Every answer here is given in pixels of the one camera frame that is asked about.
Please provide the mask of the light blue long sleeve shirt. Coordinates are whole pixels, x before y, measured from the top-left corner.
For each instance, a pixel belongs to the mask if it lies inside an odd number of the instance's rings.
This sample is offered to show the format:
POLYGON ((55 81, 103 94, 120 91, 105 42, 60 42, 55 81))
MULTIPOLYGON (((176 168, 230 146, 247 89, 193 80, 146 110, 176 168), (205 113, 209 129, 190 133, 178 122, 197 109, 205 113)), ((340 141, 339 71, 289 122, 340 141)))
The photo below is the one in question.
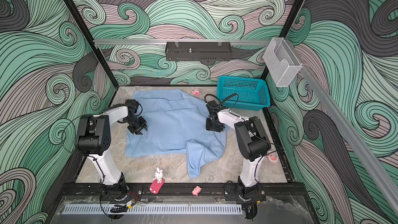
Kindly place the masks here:
POLYGON ((227 129, 206 130, 209 112, 203 100, 179 89, 137 91, 132 98, 143 107, 147 129, 141 135, 127 132, 126 156, 184 153, 188 175, 196 178, 202 166, 224 155, 227 129))

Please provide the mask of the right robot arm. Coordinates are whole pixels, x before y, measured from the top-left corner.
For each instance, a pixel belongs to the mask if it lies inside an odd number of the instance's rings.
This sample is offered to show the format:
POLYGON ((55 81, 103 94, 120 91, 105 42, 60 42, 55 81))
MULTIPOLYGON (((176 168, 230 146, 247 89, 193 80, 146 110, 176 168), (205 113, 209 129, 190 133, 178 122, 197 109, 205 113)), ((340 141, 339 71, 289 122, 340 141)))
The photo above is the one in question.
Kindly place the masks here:
POLYGON ((230 98, 238 98, 237 93, 220 100, 213 94, 206 94, 204 101, 209 111, 206 130, 221 132, 226 126, 235 131, 238 149, 244 158, 238 177, 237 192, 244 201, 253 200, 259 194, 259 174, 263 159, 268 155, 272 142, 268 139, 263 123, 257 116, 245 117, 224 106, 230 98))

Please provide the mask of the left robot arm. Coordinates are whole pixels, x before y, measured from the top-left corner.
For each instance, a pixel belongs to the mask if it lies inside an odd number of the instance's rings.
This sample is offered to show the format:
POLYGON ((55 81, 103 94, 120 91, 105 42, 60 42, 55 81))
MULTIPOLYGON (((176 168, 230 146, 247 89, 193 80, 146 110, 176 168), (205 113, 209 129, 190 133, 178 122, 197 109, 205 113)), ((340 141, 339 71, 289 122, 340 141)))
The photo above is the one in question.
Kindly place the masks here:
POLYGON ((132 135, 141 135, 142 130, 147 130, 147 122, 138 110, 143 110, 139 102, 130 99, 111 106, 100 114, 83 115, 75 139, 76 149, 94 164, 104 189, 119 192, 123 196, 128 194, 129 188, 108 151, 112 141, 110 126, 114 123, 127 123, 127 129, 132 135))

